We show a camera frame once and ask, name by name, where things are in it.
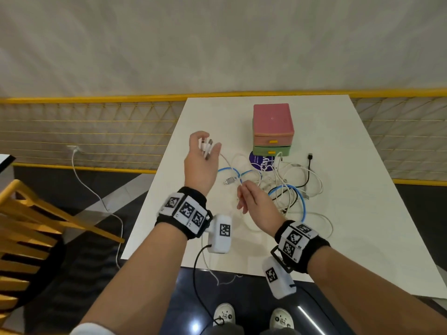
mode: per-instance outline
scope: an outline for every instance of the shoe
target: shoe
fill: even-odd
[[[229,303],[222,303],[217,306],[214,312],[214,319],[221,317],[220,320],[217,320],[219,324],[221,324],[222,320],[224,323],[236,323],[234,317],[234,308]]]
[[[282,308],[276,308],[270,317],[270,329],[282,328],[295,329],[293,326],[292,316],[288,313],[288,311]]]

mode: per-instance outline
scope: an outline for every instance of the power outlet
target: power outlet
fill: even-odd
[[[77,151],[79,153],[81,153],[81,149],[79,148],[79,146],[76,145],[67,145],[67,148],[70,149],[71,151]]]

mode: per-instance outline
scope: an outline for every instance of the purple round coaster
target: purple round coaster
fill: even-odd
[[[269,167],[273,165],[275,161],[274,156],[256,156],[253,155],[253,152],[249,155],[249,160],[252,166],[259,171],[272,171],[273,168]]]

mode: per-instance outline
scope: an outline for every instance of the white wall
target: white wall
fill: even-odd
[[[0,0],[0,96],[447,87],[447,0]]]

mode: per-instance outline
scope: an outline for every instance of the stacked storage box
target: stacked storage box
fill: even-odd
[[[292,145],[293,122],[289,104],[255,104],[253,108],[253,154],[288,156]]]

